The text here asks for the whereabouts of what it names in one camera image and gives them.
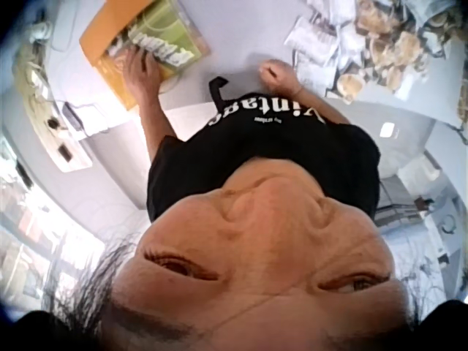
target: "light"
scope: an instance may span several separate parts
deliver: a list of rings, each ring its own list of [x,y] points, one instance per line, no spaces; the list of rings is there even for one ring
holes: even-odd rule
[[[395,124],[390,122],[385,122],[380,131],[380,137],[391,137],[393,131],[395,130]]]

